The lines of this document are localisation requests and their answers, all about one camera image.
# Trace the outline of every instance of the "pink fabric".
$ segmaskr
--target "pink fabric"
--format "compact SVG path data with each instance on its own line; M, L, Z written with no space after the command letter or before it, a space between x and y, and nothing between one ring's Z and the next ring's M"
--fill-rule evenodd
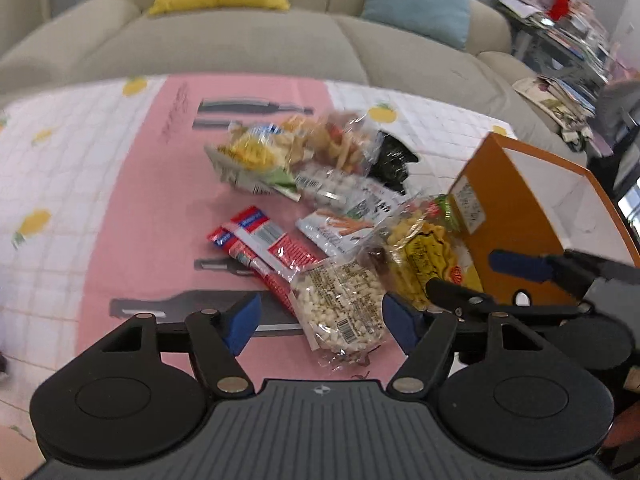
M290 232L295 220L308 214L304 206L287 198L257 197L220 183L203 146L222 142L226 133L193 130L191 125L203 99L234 98L294 103L320 113L332 107L321 81L253 75L171 76L151 106L111 195L84 285L78 352L122 322L109 316L113 298L160 300L197 288L264 289L256 278L193 267L198 258L222 256L208 243L207 234L250 205L263 209ZM224 118L265 119L230 114ZM163 359L190 370L185 356ZM369 371L370 377L386 383L403 359L398 346L389 342L371 355L370 367L355 373ZM256 387L264 378L324 380L354 373L330 374L320 367L303 336L253 338L239 361Z

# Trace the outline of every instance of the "blue pillow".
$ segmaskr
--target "blue pillow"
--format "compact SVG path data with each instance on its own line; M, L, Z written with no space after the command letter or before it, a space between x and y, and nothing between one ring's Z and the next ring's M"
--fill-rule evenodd
M362 17L464 50L469 0L366 0Z

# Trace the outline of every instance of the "red snack package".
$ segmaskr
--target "red snack package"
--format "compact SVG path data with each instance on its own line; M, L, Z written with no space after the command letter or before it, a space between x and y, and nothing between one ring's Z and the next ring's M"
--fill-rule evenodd
M209 235L209 241L216 247L225 251L226 254L237 260L245 267L248 267L262 278L264 284L273 292L286 309L294 316L291 301L289 299L290 287L276 272L245 244L243 244L233 233L219 227Z
M320 261L256 206L239 212L222 228L233 233L287 282L306 266Z

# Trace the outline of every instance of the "orange box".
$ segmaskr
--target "orange box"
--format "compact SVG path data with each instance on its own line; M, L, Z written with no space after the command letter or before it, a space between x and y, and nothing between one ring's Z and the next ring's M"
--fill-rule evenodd
M493 250L541 256L576 249L640 267L631 236L591 172L519 140L489 134L449 193L482 288L500 303L511 304L519 289L534 304L575 298L551 282L494 272Z

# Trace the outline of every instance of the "beige leather couch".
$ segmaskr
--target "beige leather couch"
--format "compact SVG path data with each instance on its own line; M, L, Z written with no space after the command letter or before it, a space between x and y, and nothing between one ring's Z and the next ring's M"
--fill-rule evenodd
M220 9L148 17L154 0L88 0L0 59L0 98L33 88L178 72L255 72L397 89L510 123L535 146L584 164L503 76L506 20L471 0L466 52L358 18L364 0L290 0L289 12Z

